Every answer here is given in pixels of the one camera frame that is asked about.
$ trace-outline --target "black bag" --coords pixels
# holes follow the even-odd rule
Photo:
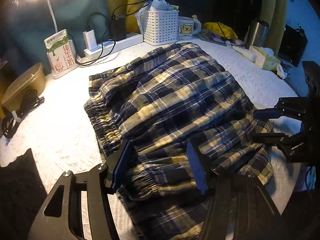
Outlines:
[[[298,24],[298,26],[298,29],[294,29],[287,24],[285,25],[278,54],[281,59],[290,62],[296,67],[308,43],[304,29],[301,28],[300,24]]]

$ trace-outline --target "plastic bag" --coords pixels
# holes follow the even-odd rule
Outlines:
[[[206,29],[209,29],[210,31],[220,35],[221,37],[226,37],[228,40],[230,39],[237,39],[238,36],[237,34],[233,31],[232,28],[224,25],[223,23],[219,22],[219,25],[218,23],[205,23],[203,25],[204,28]]]

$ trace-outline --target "charging cable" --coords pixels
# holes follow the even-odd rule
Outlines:
[[[87,28],[86,28],[86,31],[87,31],[87,32],[93,30],[93,29],[90,27],[90,19],[91,19],[92,16],[94,16],[94,15],[101,15],[101,16],[105,17],[105,19],[106,19],[106,25],[107,25],[107,28],[108,28],[108,17],[105,16],[103,13],[94,12],[94,13],[90,14],[89,17],[88,17]]]
[[[104,55],[104,56],[101,56],[101,55],[103,54],[103,37],[106,35],[107,32],[108,32],[108,29],[105,31],[105,33],[104,33],[104,34],[102,35],[102,37],[101,37],[101,47],[102,47],[102,50],[101,50],[101,53],[100,53],[99,57],[97,57],[97,58],[94,59],[94,60],[87,61],[87,62],[85,62],[85,63],[80,63],[77,59],[75,59],[75,60],[76,60],[76,63],[77,63],[78,65],[84,66],[84,67],[91,66],[91,65],[93,65],[94,63],[96,63],[99,59],[102,59],[102,58],[104,58],[104,57],[106,57],[106,56],[109,56],[109,55],[112,53],[112,51],[113,51],[113,49],[114,49],[114,47],[115,47],[115,45],[116,45],[116,42],[113,41],[113,40],[111,40],[111,39],[109,39],[109,40],[107,40],[107,41],[113,41],[113,42],[114,42],[114,43],[113,43],[113,47],[112,47],[112,49],[109,51],[108,54],[106,54],[106,55]]]
[[[2,120],[1,130],[3,135],[6,138],[11,139],[16,133],[23,118],[42,103],[44,103],[44,97],[39,98],[37,96],[37,90],[28,90],[21,101],[20,109],[6,115]]]
[[[115,12],[116,12],[116,10],[117,10],[118,8],[120,8],[121,6],[135,5],[135,4],[139,4],[139,3],[143,3],[143,2],[147,2],[147,1],[153,1],[153,0],[144,0],[144,1],[141,1],[141,2],[127,3],[127,4],[119,5],[118,7],[116,7],[116,8],[113,10],[112,15],[111,15],[111,19],[112,19],[112,20],[115,20],[115,19],[116,19]],[[136,10],[135,12],[130,13],[130,14],[125,14],[123,18],[125,18],[125,17],[127,17],[127,16],[130,16],[130,15],[132,15],[132,14],[135,14],[135,13],[137,13],[139,10]]]

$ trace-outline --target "milk carton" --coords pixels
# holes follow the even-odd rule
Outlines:
[[[70,45],[67,30],[62,30],[44,40],[47,48],[47,56],[52,68],[52,77],[60,78],[71,70],[75,69],[74,49]]]

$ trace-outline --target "mug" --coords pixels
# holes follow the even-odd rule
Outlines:
[[[196,18],[178,17],[178,40],[190,40],[201,32],[201,22]]]

